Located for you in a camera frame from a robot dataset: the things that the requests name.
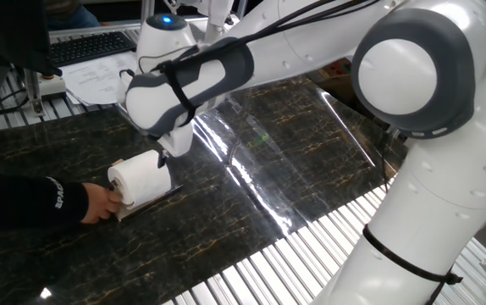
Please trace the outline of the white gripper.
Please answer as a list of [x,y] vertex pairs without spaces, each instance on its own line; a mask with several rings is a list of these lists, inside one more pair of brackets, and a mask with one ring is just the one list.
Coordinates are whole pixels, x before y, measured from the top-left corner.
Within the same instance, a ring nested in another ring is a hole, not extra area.
[[168,155],[178,158],[188,153],[191,149],[192,138],[193,127],[191,123],[176,127],[160,137],[157,142],[163,147],[163,150],[158,152],[157,167],[161,169],[166,164]]

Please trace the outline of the person's bare hand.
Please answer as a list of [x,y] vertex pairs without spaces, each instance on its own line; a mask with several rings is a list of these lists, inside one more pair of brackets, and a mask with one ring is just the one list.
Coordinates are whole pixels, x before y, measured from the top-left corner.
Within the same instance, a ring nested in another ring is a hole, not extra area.
[[109,219],[117,213],[122,203],[122,196],[102,186],[84,183],[88,196],[88,208],[82,224],[93,225],[102,219]]

